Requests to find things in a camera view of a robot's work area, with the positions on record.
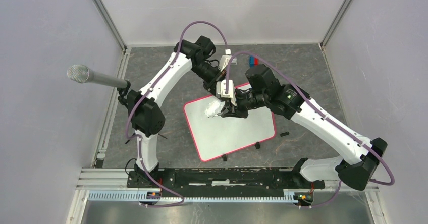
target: black mounting plate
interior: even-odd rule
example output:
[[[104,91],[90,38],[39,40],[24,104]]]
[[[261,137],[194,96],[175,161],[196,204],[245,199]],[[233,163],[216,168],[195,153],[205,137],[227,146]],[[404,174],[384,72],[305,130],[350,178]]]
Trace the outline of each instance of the black mounting plate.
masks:
[[[227,169],[159,169],[151,175],[165,187],[184,197],[283,197],[284,189],[310,189],[311,184],[292,168],[248,167]],[[218,181],[228,181],[225,186]],[[324,181],[315,181],[316,189],[325,188]],[[129,172],[128,188],[158,188],[135,171]],[[174,197],[163,191],[163,197]]]

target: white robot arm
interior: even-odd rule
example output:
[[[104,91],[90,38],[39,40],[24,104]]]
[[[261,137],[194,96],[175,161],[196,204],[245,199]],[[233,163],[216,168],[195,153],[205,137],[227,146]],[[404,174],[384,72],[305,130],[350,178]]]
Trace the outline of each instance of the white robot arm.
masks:
[[[143,159],[144,165],[149,172],[158,166],[156,157],[157,135],[165,123],[165,117],[163,115],[162,117],[159,116],[159,107],[178,80],[185,73],[192,70],[204,79],[203,85],[206,90],[212,94],[217,93],[217,97],[225,101],[225,107],[221,113],[222,117],[246,118],[248,110],[267,107],[273,113],[282,115],[315,133],[339,153],[340,156],[329,159],[301,159],[294,167],[294,170],[299,171],[306,180],[342,180],[354,189],[363,190],[365,188],[379,161],[330,121],[339,124],[345,130],[354,134],[380,156],[386,150],[387,144],[385,141],[380,138],[371,140],[356,133],[329,115],[314,99],[310,99],[309,94],[305,92],[310,102],[318,107],[326,115],[325,118],[329,118],[330,121],[321,118],[291,85],[280,85],[272,71],[263,64],[250,68],[246,72],[247,79],[251,84],[251,90],[244,92],[239,89],[233,89],[230,91],[233,93],[225,94],[222,80],[225,75],[224,65],[228,63],[230,56],[224,55],[219,67],[211,66],[205,62],[207,55],[211,53],[211,41],[208,39],[208,42],[207,38],[204,37],[201,43],[201,38],[198,40],[199,43],[198,41],[190,43],[183,40],[183,46],[180,52],[177,52],[179,55],[175,63],[171,65],[171,61],[175,56],[174,52],[163,69],[138,92],[139,97],[141,97],[141,94],[148,92],[146,95],[147,101],[143,102],[143,107],[144,104],[148,103],[149,99],[152,104],[146,110],[136,111],[136,115],[133,117],[134,122],[131,121],[136,129],[136,134],[143,136],[142,156],[140,156],[140,150],[138,150],[138,159]],[[163,75],[167,67],[171,68]],[[155,87],[152,87],[154,81],[157,81],[157,83]],[[133,106],[129,102],[137,100],[138,97],[135,94],[128,94],[128,111]],[[140,169],[143,169],[141,161],[137,161],[137,165]]]
[[[153,98],[154,102],[156,102],[159,107],[162,106],[162,103],[164,102],[166,96],[174,87],[174,85],[178,82],[178,80],[181,79],[181,77],[185,73],[189,72],[192,69],[192,60],[186,58],[186,56],[182,53],[179,53],[175,63],[171,67],[170,64],[175,54],[175,52],[172,53],[170,59],[159,71],[159,73],[156,74],[156,76],[146,86],[140,89],[141,92],[146,92],[147,90],[149,90],[150,92],[146,97]],[[167,67],[171,68],[165,73],[165,75],[162,76],[162,79],[159,80],[156,86],[152,88],[151,85],[153,84],[153,82],[160,77],[161,73],[164,72]],[[136,135],[143,136],[141,147],[142,156],[140,156],[140,151],[137,150],[138,159],[142,157],[147,170],[152,171],[158,164],[156,156],[156,143],[158,134],[146,137],[146,135],[140,130],[135,130],[135,132]],[[141,161],[137,161],[137,165],[140,169],[143,169],[143,167],[141,166]]]

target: microphone grille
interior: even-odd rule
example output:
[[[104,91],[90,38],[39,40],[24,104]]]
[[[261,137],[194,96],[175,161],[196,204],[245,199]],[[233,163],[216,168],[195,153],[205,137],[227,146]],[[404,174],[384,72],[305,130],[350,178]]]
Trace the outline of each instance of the microphone grille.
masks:
[[[76,64],[67,69],[67,77],[78,83],[85,83],[89,77],[89,70],[85,65]]]

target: microphone holder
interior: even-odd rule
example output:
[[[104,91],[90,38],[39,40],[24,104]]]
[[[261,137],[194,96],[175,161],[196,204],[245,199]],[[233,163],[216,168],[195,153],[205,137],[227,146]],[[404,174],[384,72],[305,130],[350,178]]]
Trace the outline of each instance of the microphone holder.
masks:
[[[117,88],[117,90],[119,92],[119,96],[118,96],[119,103],[124,107],[128,108],[128,101],[127,99],[125,99],[125,96],[128,94],[129,88],[131,88],[131,82],[129,82],[128,80],[126,80],[126,82],[128,83],[126,88],[123,88],[123,89]]]

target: silver microphone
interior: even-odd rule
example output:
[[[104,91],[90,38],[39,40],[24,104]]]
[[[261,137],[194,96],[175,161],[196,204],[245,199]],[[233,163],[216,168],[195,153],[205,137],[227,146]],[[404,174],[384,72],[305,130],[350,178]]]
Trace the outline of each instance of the silver microphone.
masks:
[[[110,75],[95,72],[85,65],[73,65],[67,69],[67,77],[78,83],[95,83],[124,89],[128,82]]]

